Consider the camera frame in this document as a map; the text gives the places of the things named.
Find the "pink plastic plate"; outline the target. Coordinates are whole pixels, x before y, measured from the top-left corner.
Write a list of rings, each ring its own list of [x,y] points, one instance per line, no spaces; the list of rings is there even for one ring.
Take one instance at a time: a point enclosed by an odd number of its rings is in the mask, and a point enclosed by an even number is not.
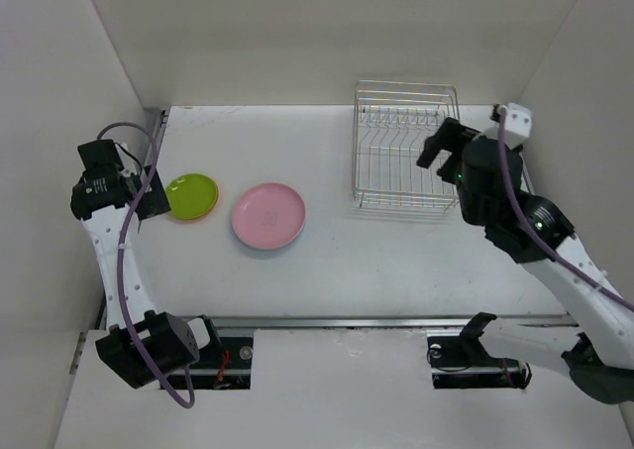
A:
[[[298,237],[306,222],[306,205],[292,187],[265,182],[251,187],[236,201],[231,225],[237,238],[260,243]]]

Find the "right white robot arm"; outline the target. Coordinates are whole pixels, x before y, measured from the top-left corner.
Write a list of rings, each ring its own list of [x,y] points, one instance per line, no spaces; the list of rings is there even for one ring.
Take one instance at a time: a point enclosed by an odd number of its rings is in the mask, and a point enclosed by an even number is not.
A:
[[[438,373],[471,388],[476,370],[495,368],[496,388],[524,390],[535,366],[570,381],[604,404],[633,399],[633,306],[594,266],[574,225],[549,199],[521,188],[523,161],[504,138],[487,138],[453,118],[429,137],[417,160],[458,191],[463,219],[536,278],[570,314],[576,328],[515,324],[480,312],[452,337],[431,337],[427,359]]]

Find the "yellow plastic plate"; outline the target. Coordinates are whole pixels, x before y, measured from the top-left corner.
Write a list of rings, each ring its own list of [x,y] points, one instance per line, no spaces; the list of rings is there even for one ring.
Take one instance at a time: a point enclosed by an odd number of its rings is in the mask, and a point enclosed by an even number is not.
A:
[[[237,241],[246,249],[254,252],[263,252],[263,253],[277,253],[284,252],[287,249],[291,249],[296,242],[298,241],[298,237],[289,240],[281,240],[274,241],[272,243],[260,243],[253,240],[244,240],[242,238],[238,238]]]

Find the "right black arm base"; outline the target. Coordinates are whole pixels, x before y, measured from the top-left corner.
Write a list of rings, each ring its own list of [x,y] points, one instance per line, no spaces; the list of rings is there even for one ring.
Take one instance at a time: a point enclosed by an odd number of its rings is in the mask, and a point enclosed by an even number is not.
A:
[[[433,331],[427,335],[427,363],[435,390],[520,390],[531,383],[529,364],[493,358],[469,332]]]

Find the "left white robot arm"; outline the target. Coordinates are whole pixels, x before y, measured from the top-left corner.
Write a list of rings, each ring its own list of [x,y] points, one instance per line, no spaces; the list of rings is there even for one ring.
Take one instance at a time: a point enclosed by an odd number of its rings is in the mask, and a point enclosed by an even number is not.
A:
[[[101,361],[134,389],[157,378],[146,356],[164,376],[215,364],[226,349],[212,320],[159,310],[135,255],[139,224],[170,209],[159,176],[150,168],[127,171],[112,140],[81,145],[78,153],[84,172],[70,208],[92,242],[103,281],[108,333],[96,343]]]

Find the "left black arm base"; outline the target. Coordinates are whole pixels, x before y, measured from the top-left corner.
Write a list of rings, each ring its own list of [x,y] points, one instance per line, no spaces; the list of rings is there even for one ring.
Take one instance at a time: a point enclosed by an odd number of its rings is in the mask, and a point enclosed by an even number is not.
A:
[[[254,333],[239,330],[220,332],[222,348],[206,346],[200,360],[190,367],[195,390],[245,391],[251,388]]]

